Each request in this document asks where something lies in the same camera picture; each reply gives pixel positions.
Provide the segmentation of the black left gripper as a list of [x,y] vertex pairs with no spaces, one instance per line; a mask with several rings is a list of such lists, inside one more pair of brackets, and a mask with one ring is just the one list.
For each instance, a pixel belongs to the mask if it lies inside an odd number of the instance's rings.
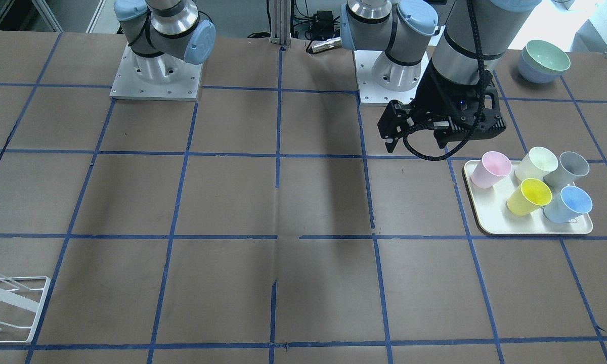
[[472,140],[498,136],[506,130],[506,123],[492,80],[492,73],[486,70],[484,81],[488,84],[484,96],[489,97],[492,106],[484,107],[481,120],[474,127],[475,113],[479,109],[479,86],[453,83],[430,64],[420,80],[415,98],[409,104],[389,101],[378,120],[378,131],[387,152],[393,153],[404,134],[422,127],[433,130],[440,148],[449,142],[461,142],[470,130],[473,131]]

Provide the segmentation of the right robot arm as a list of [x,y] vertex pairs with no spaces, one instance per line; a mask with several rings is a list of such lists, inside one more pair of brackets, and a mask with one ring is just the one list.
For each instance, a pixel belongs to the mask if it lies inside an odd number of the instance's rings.
[[194,1],[116,1],[114,13],[133,69],[151,84],[169,83],[186,64],[204,64],[215,46],[215,25]]

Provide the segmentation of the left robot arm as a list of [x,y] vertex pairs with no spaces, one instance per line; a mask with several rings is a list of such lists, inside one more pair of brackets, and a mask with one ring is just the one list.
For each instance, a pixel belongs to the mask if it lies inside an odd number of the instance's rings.
[[420,64],[439,25],[425,1],[348,1],[340,12],[342,46],[379,51],[373,76],[390,90],[415,88],[407,102],[389,101],[378,120],[387,152],[399,142],[417,157],[431,160],[409,143],[409,136],[431,130],[438,147],[492,139],[507,128],[498,105],[493,70],[538,1],[455,1],[427,68]]

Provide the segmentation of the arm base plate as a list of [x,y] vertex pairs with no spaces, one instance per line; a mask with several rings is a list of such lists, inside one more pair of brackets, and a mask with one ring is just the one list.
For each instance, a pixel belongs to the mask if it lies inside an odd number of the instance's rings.
[[421,62],[412,66],[394,64],[382,51],[354,51],[355,75],[361,104],[385,106],[389,101],[411,102],[429,63],[424,52]]
[[197,101],[202,65],[171,55],[145,58],[125,47],[110,97],[129,101]]

